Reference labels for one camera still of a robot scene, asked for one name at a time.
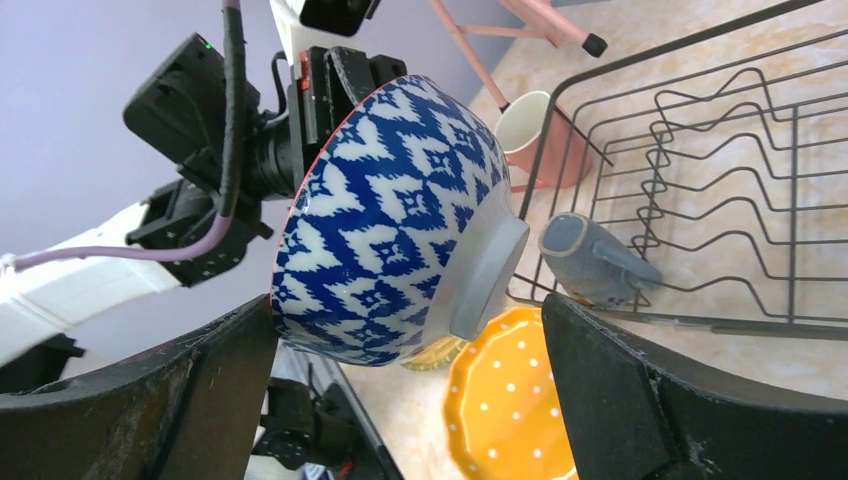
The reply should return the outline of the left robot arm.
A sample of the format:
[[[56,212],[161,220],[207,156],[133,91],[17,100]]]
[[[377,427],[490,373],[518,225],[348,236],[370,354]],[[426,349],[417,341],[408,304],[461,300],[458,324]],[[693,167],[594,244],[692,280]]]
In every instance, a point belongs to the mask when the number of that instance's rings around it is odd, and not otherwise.
[[[278,108],[248,82],[241,5],[226,1],[224,48],[188,36],[136,90],[126,127],[170,160],[177,178],[101,225],[47,250],[1,259],[1,361],[149,295],[190,288],[235,268],[274,232],[267,201],[291,199],[331,126],[367,88],[406,72],[356,43],[374,1],[275,1],[292,73]]]

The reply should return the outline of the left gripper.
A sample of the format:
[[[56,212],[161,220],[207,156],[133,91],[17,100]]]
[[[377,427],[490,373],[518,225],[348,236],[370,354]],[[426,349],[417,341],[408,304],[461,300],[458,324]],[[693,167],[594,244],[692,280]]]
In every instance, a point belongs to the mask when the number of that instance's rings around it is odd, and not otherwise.
[[[368,56],[356,35],[375,1],[273,1],[282,49],[272,76],[278,111],[251,139],[251,194],[290,199],[322,147],[378,87],[406,75],[404,61]]]

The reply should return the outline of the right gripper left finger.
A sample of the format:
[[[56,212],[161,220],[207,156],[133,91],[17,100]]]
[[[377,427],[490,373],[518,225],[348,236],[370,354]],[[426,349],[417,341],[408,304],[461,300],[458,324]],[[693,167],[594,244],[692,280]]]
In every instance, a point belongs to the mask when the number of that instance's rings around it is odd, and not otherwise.
[[[260,295],[103,368],[1,398],[5,479],[241,479],[277,349]]]

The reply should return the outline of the black wire dish rack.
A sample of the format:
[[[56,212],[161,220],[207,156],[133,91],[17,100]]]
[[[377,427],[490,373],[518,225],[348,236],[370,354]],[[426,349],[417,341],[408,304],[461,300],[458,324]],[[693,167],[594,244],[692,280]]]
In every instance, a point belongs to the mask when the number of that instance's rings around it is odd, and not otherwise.
[[[577,74],[563,154],[518,203],[576,212],[659,269],[610,319],[847,336],[847,5],[781,1]]]

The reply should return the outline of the blue red patterned bowl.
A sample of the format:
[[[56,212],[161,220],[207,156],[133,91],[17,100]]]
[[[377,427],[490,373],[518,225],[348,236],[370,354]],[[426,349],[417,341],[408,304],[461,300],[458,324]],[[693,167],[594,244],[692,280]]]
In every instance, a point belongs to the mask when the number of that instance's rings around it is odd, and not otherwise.
[[[272,319],[288,346],[358,366],[471,341],[528,237],[492,132],[430,78],[403,76],[353,109],[301,184]]]

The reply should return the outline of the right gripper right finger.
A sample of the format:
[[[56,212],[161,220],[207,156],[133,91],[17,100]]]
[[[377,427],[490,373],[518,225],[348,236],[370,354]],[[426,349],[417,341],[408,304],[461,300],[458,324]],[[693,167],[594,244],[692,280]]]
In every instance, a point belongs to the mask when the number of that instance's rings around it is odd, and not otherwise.
[[[843,479],[847,404],[698,362],[550,294],[541,316],[583,479]]]

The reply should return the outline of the grey mug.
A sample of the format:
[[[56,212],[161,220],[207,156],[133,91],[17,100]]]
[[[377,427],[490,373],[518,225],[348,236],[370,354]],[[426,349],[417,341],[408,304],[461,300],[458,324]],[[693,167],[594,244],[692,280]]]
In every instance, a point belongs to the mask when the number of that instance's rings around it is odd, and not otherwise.
[[[663,274],[597,222],[578,213],[552,217],[538,248],[558,283],[573,299],[598,308],[622,307],[641,290],[655,290]]]

